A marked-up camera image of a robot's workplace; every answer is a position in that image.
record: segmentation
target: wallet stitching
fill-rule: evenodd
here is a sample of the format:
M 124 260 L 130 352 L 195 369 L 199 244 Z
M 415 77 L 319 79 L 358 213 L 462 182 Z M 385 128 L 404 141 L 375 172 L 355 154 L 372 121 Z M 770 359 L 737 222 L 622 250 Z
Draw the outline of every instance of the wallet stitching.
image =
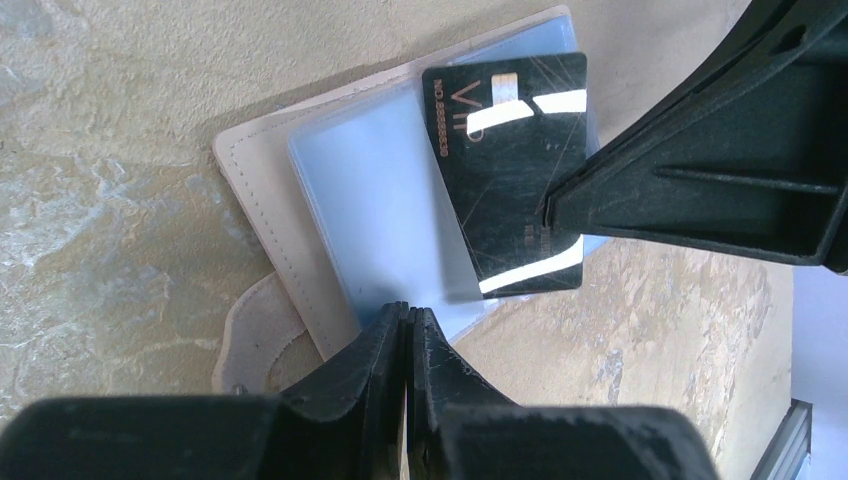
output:
M 385 85 L 386 83 L 389 83 L 389 82 L 391 82 L 391 81 L 393 81 L 393 80 L 397 80 L 397 78 L 387 80 L 386 82 L 384 82 L 384 83 L 382 83 L 382 84 L 380 84 L 380 85 Z M 385 96 L 387 96 L 387 95 L 389 95 L 389 94 L 391 94 L 391 93 L 394 93 L 396 90 L 400 90 L 400 89 L 401 89 L 401 87 L 400 87 L 400 86 L 395 87 L 395 88 L 391 88 L 391 89 L 389 89 L 389 90 L 387 90 L 387 91 L 385 91 L 385 92 L 381 93 L 380 95 L 377 95 L 377 96 L 375 96 L 375 97 L 371 98 L 371 99 L 370 99 L 370 100 L 368 100 L 367 102 L 364 102 L 362 105 L 368 105 L 368 104 L 370 104 L 370 103 L 376 102 L 377 100 L 380 100 L 381 98 L 383 98 L 383 97 L 385 97 Z M 288 119 L 286 119 L 286 120 L 285 120 L 285 121 L 283 121 L 283 122 L 280 122 L 280 123 L 276 123 L 276 124 L 273 124 L 273 125 L 267 126 L 267 127 L 263 128 L 262 130 L 258 130 L 258 131 L 256 131 L 256 132 L 253 132 L 253 133 L 251 133 L 251 134 L 245 135 L 245 136 L 243 136 L 243 137 L 239 138 L 238 140 L 236 140 L 236 141 L 235 141 L 235 143 L 233 143 L 232 145 L 230 145 L 230 160 L 232 161 L 233 165 L 236 167 L 236 170 L 238 170 L 239 177 L 241 177 L 242 179 L 244 179 L 244 172 L 242 171 L 241 166 L 238 164 L 238 160 L 236 159 L 236 147 L 238 147 L 238 146 L 239 146 L 239 144 L 241 144 L 242 142 L 244 142 L 245 140 L 247 140 L 247 139 L 249 139 L 249 138 L 253 138 L 253 137 L 256 137 L 256 136 L 258 136 L 258 135 L 261 135 L 261 134 L 264 134 L 264 133 L 268 133 L 268 132 L 270 132 L 271 130 L 274 130 L 274 129 L 276 129 L 276 128 L 279 128 L 279 127 L 282 127 L 282 126 L 287 125 L 287 124 L 289 124 L 289 123 L 292 123 L 292 122 L 294 122 L 295 120 L 297 120 L 297 119 L 299 119 L 299 118 L 302 118 L 302 117 L 306 116 L 307 114 L 311 114 L 311 113 L 314 113 L 314 112 L 320 112 L 320 111 L 321 111 L 321 110 L 323 110 L 326 106 L 327 106 L 327 104 L 323 104 L 323 105 L 318 105 L 318 106 L 316 106 L 314 109 L 306 109 L 306 111 L 304 111 L 304 112 L 302 112 L 302 113 L 300 113 L 300 114 L 298 114 L 298 115 L 295 115 L 294 117 L 288 118 Z M 333 115 L 327 115 L 326 117 L 324 117 L 324 118 L 322 118 L 321 120 L 317 121 L 317 122 L 316 122 L 316 124 L 321 124 L 321 123 L 323 123 L 323 122 L 325 122 L 325 121 L 327 121 L 327 120 L 329 120 L 329 119 L 331 119 L 331 118 L 334 118 L 336 115 L 339 115 L 340 113 L 345 112 L 345 111 L 347 111 L 349 108 L 352 108 L 352 107 L 353 107 L 353 106 L 349 106 L 349 107 L 347 107 L 346 109 L 342 109 L 342 110 L 340 110 L 339 112 L 337 112 L 337 113 L 335 113 L 335 114 L 333 114 Z M 277 235 L 274 233 L 274 229 L 273 229 L 273 228 L 271 227 L 271 225 L 269 224 L 268 219 L 267 219 L 267 218 L 265 218 L 265 211 L 264 211 L 264 209 L 263 209 L 263 208 L 259 205 L 259 202 L 258 202 L 258 201 L 254 198 L 254 192 L 253 192 L 253 188 L 250 186 L 250 182 L 248 182 L 247 180 L 245 180 L 245 181 L 244 181 L 244 186 L 247 188 L 247 191 L 248 191 L 248 193 L 250 194 L 251 199 L 253 199 L 253 205 L 259 209 L 259 217 L 262 219 L 262 221 L 265 223 L 265 226 L 268 228 L 268 232 L 271 234 L 271 239 L 274 241 L 274 244 L 275 244 L 275 246 L 276 246 L 276 249 L 277 249 L 277 250 L 280 252 L 280 254 L 283 256 L 283 260 L 286 262 L 286 265 L 288 265 L 289 270 L 291 270 L 291 271 L 293 272 L 292 280 L 294 280 L 294 281 L 297 283 L 297 288 L 300 290 L 300 293 L 301 293 L 301 295 L 302 295 L 302 297 L 303 297 L 304 301 L 306 302 L 307 308 L 308 308 L 308 309 L 309 309 L 309 311 L 311 312 L 311 311 L 313 310 L 313 308 L 312 308 L 312 301 L 309 299 L 309 296 L 306 294 L 306 291 L 304 290 L 302 283 L 301 283 L 301 282 L 300 282 L 300 280 L 297 278 L 297 271 L 295 271 L 295 270 L 294 270 L 294 266 L 292 265 L 291 261 L 288 259 L 288 256 L 286 255 L 286 252 L 283 250 L 283 248 L 282 248 L 282 247 L 280 247 L 280 246 L 279 246 L 279 239 L 277 238 Z M 325 343 L 326 343 L 326 344 L 330 347 L 330 349 L 331 349 L 331 350 L 334 350 L 334 349 L 335 349 L 335 343 L 334 343 L 334 342 L 332 342 L 332 341 L 331 341 L 331 340 L 327 337 L 327 332 L 326 332 L 326 330 L 324 329 L 324 325 L 321 323 L 321 320 L 320 320 L 320 319 L 316 319 L 316 320 L 315 320 L 315 323 L 316 323 L 316 326 L 318 327 L 318 330 L 321 332 L 321 337 L 323 338 L 324 342 L 325 342 Z
M 536 26 L 538 26 L 538 25 L 541 25 L 541 23 L 539 23 L 539 24 L 537 24 L 537 25 L 528 26 L 528 28 L 527 28 L 526 30 L 524 30 L 524 32 L 526 32 L 527 30 L 530 30 L 531 28 L 534 28 L 534 27 L 536 27 Z M 502 43 L 500 44 L 500 46 L 509 45 L 509 44 L 511 44 L 511 43 L 517 42 L 517 41 L 520 39 L 519 37 L 521 36 L 521 34 L 522 34 L 522 33 L 524 33 L 524 32 L 520 32 L 519 34 L 517 34 L 517 35 L 513 36 L 512 38 L 509 38 L 509 39 L 503 39 L 503 40 L 502 40 Z M 465 57 L 465 58 L 466 58 L 467 60 L 473 60 L 473 59 L 479 58 L 480 56 L 482 56 L 483 54 L 485 54 L 485 53 L 487 53 L 487 52 L 489 52 L 489 51 L 491 51 L 491 50 L 492 50 L 492 48 L 487 48 L 487 49 L 485 49 L 485 50 L 483 50 L 483 51 L 475 52 L 474 54 L 471 54 L 471 55 L 469 55 L 469 56 L 467 56 L 467 57 Z M 416 68 L 416 69 L 415 69 L 415 71 L 414 71 L 414 72 L 412 72 L 412 73 L 413 73 L 413 74 L 415 74 L 415 75 L 416 75 L 416 78 L 417 78 L 417 76 L 418 76 L 418 75 L 420 75 L 421 73 L 423 73 L 423 70 L 424 70 L 425 68 L 429 68 L 429 67 L 418 67 L 418 68 Z M 379 84 L 377 84 L 377 85 L 374 85 L 374 86 L 370 87 L 370 88 L 369 88 L 369 90 L 374 89 L 374 88 L 382 87 L 382 86 L 386 85 L 387 83 L 390 83 L 390 82 L 392 82 L 392 81 L 396 81 L 396 80 L 398 80 L 398 77 L 388 79 L 388 80 L 386 80 L 385 82 L 382 82 L 382 83 L 379 83 Z M 402 86 L 400 86 L 400 85 L 398 85 L 398 86 L 396 86 L 396 87 L 393 87 L 393 88 L 391 88 L 391 89 L 389 89 L 389 90 L 387 90 L 387 91 L 385 91 L 385 92 L 383 92 L 383 93 L 381 93 L 381 94 L 379 94 L 379 95 L 377 95 L 377 96 L 372 97 L 371 99 L 367 100 L 366 102 L 363 102 L 361 105 L 368 105 L 368 104 L 372 104 L 372 103 L 374 103 L 374 102 L 376 102 L 376 101 L 378 101 L 378 100 L 380 100 L 380 99 L 384 98 L 385 96 L 387 96 L 387 95 L 389 95 L 389 94 L 395 93 L 397 90 L 400 90 L 401 88 L 404 88 L 404 87 L 402 87 Z M 358 94 L 359 92 L 360 92 L 359 90 L 354 91 L 354 92 L 353 92 L 353 93 L 351 93 L 350 95 L 345 95 L 344 97 L 340 97 L 340 98 L 339 98 L 339 100 L 341 100 L 341 99 L 346 99 L 346 98 L 350 98 L 350 97 L 352 97 L 352 96 L 354 96 L 354 95 Z M 239 138 L 238 140 L 236 140 L 236 141 L 235 141 L 232 145 L 230 145 L 230 160 L 232 161 L 233 165 L 236 167 L 236 170 L 238 170 L 239 177 L 244 178 L 244 172 L 242 171 L 241 166 L 238 164 L 238 160 L 236 160 L 236 153 L 235 153 L 235 152 L 236 152 L 236 147 L 238 147 L 238 145 L 239 145 L 239 144 L 241 144 L 242 142 L 244 142 L 245 140 L 247 140 L 247 139 L 249 139 L 249 138 L 253 138 L 253 137 L 256 137 L 256 136 L 258 136 L 258 135 L 261 135 L 261 134 L 264 134 L 264 133 L 268 133 L 268 132 L 270 132 L 271 130 L 274 130 L 274 129 L 276 129 L 276 128 L 279 128 L 279 127 L 282 127 L 282 126 L 287 125 L 287 124 L 289 124 L 289 123 L 292 123 L 292 122 L 294 122 L 295 120 L 298 120 L 298 119 L 300 119 L 300 118 L 304 117 L 304 116 L 305 116 L 305 115 L 307 115 L 307 114 L 312 114 L 312 113 L 315 113 L 315 112 L 320 112 L 320 111 L 321 111 L 321 110 L 323 110 L 325 107 L 327 107 L 329 103 L 333 103 L 333 102 L 332 102 L 332 101 L 330 101 L 330 102 L 324 103 L 324 104 L 322 104 L 322 105 L 318 105 L 318 106 L 316 106 L 315 108 L 311 108 L 311 109 L 310 109 L 310 108 L 307 108 L 304 112 L 302 112 L 302 113 L 300 113 L 300 114 L 298 114 L 298 115 L 295 115 L 295 116 L 293 116 L 293 117 L 291 117 L 291 118 L 288 118 L 287 120 L 285 120 L 285 121 L 283 121 L 283 122 L 280 122 L 280 123 L 276 123 L 276 124 L 273 124 L 273 125 L 267 126 L 267 127 L 263 128 L 262 130 L 255 131 L 255 132 L 253 132 L 253 133 L 250 133 L 250 134 L 248 134 L 248 135 L 245 135 L 245 136 L 243 136 L 243 137 Z M 329 120 L 331 120 L 331 119 L 333 119 L 333 118 L 338 117 L 338 116 L 339 116 L 339 115 L 341 115 L 342 113 L 348 112 L 349 110 L 353 109 L 354 107 L 355 107 L 354 105 L 349 105 L 349 106 L 347 106 L 347 107 L 345 107 L 345 108 L 342 108 L 342 109 L 338 110 L 337 112 L 334 112 L 334 113 L 332 113 L 332 114 L 329 114 L 329 115 L 324 116 L 323 118 L 321 118 L 321 119 L 319 119 L 318 121 L 316 121 L 316 122 L 315 122 L 315 124 L 316 124 L 316 125 L 320 125 L 320 124 L 322 124 L 322 123 L 325 123 L 325 122 L 327 122 L 327 121 L 329 121 Z M 247 188 L 248 193 L 250 193 L 250 197 L 253 199 L 253 198 L 254 198 L 254 192 L 253 192 L 253 188 L 250 186 L 250 182 L 248 182 L 247 180 L 245 180 L 245 182 L 244 182 L 244 186 Z M 297 271 L 295 271 L 295 270 L 294 270 L 294 267 L 293 267 L 293 265 L 292 265 L 291 261 L 289 261 L 288 256 L 286 255 L 286 252 L 283 250 L 283 248 L 282 248 L 282 247 L 280 247 L 280 246 L 279 246 L 279 240 L 278 240 L 278 238 L 277 238 L 277 235 L 274 233 L 274 229 L 273 229 L 273 228 L 271 227 L 271 225 L 269 224 L 268 219 L 267 219 L 267 218 L 265 218 L 265 211 L 264 211 L 264 209 L 263 209 L 263 208 L 259 205 L 259 202 L 258 202 L 258 201 L 256 201 L 255 199 L 253 200 L 253 203 L 254 203 L 254 206 L 256 206 L 257 208 L 259 208 L 259 217 L 263 220 L 263 222 L 265 223 L 265 226 L 268 228 L 268 231 L 269 231 L 269 233 L 271 234 L 271 239 L 274 241 L 274 244 L 275 244 L 275 246 L 276 246 L 276 249 L 277 249 L 277 250 L 279 250 L 280 254 L 282 254 L 282 256 L 283 256 L 283 260 L 285 261 L 286 265 L 288 265 L 289 270 L 291 270 L 291 271 L 293 272 L 292 279 L 293 279 L 293 280 L 297 283 L 297 287 L 298 287 L 298 289 L 300 289 L 300 293 L 301 293 L 301 295 L 302 295 L 302 298 L 303 298 L 303 299 L 304 299 L 304 301 L 306 302 L 306 304 L 307 304 L 307 307 L 308 307 L 309 311 L 310 311 L 310 312 L 311 312 L 311 311 L 313 311 L 313 308 L 312 308 L 312 301 L 309 299 L 309 296 L 307 296 L 307 295 L 306 295 L 306 292 L 304 291 L 304 288 L 303 288 L 303 285 L 302 285 L 301 281 L 297 278 Z M 331 349 L 331 350 L 335 350 L 335 344 L 334 344 L 334 342 L 330 341 L 330 339 L 327 337 L 327 332 L 326 332 L 326 330 L 324 329 L 324 325 L 322 324 L 321 320 L 320 320 L 320 319 L 316 319 L 316 320 L 315 320 L 315 324 L 316 324 L 316 326 L 317 326 L 318 330 L 321 332 L 321 337 L 323 338 L 324 342 L 325 342 L 325 343 L 326 343 L 326 344 L 330 347 L 330 349 Z

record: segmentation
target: card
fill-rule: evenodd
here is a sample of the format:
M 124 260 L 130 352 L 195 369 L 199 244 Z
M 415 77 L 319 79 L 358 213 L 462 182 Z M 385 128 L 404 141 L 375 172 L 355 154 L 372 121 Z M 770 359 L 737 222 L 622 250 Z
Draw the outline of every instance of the card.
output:
M 484 296 L 579 287 L 582 237 L 552 231 L 544 211 L 586 161 L 586 56 L 430 68 L 422 80 L 427 131 Z

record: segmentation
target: card chip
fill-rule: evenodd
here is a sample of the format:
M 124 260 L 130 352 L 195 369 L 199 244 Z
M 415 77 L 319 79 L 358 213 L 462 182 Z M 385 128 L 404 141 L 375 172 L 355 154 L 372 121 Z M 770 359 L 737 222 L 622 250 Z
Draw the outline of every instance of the card chip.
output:
M 518 100 L 518 74 L 492 75 L 492 106 Z

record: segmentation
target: card holder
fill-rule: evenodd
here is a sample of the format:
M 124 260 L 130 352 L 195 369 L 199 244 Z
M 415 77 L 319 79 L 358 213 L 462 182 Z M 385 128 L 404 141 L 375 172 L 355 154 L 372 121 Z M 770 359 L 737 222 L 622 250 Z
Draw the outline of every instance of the card holder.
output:
M 494 304 L 428 143 L 423 69 L 576 48 L 557 7 L 219 135 L 222 170 L 324 358 L 388 301 L 434 306 L 448 338 Z

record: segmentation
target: marble surface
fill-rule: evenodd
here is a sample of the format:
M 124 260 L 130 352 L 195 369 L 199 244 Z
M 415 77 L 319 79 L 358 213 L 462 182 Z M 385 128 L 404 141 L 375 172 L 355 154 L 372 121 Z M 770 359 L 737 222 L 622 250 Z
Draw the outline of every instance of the marble surface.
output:
M 271 272 L 217 132 L 555 3 L 2 2 L 0 423 L 45 396 L 209 391 L 229 307 Z M 602 142 L 744 4 L 570 2 Z
M 456 345 L 525 405 L 661 405 L 722 478 L 750 478 L 789 408 L 792 269 L 615 239 L 583 287 L 501 306 Z

